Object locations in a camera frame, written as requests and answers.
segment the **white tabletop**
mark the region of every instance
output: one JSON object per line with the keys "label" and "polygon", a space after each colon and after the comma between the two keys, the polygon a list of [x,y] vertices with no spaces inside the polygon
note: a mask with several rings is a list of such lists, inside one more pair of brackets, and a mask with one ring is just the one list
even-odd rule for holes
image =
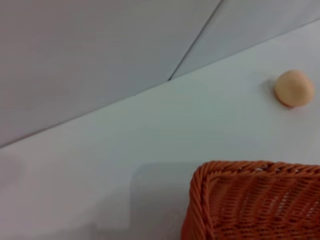
{"label": "white tabletop", "polygon": [[320,21],[0,149],[0,239],[178,239],[211,159],[319,164],[320,95],[280,105],[299,69],[320,89]]}

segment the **wicker basket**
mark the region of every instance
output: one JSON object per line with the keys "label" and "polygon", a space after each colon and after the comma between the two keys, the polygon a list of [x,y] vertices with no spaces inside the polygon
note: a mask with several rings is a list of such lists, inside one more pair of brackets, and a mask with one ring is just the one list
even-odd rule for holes
{"label": "wicker basket", "polygon": [[190,183],[182,240],[320,239],[320,166],[211,161]]}

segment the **white wall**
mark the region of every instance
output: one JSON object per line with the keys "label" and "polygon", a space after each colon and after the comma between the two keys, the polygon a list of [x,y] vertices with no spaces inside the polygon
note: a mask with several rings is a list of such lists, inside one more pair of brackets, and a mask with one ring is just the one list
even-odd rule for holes
{"label": "white wall", "polygon": [[318,18],[319,0],[224,0],[174,77]]}
{"label": "white wall", "polygon": [[168,80],[219,0],[2,0],[0,146]]}

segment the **small round ball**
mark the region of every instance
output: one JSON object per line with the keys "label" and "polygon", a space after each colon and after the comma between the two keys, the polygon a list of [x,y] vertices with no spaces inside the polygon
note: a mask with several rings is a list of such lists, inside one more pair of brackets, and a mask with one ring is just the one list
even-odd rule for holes
{"label": "small round ball", "polygon": [[314,84],[299,70],[289,70],[279,76],[274,91],[279,101],[289,107],[306,105],[315,95]]}

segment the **woven texture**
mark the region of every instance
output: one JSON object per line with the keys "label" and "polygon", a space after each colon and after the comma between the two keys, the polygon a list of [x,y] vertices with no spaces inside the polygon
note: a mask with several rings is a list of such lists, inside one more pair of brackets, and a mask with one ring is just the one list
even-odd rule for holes
{"label": "woven texture", "polygon": [[182,240],[320,239],[320,166],[211,161],[192,176]]}

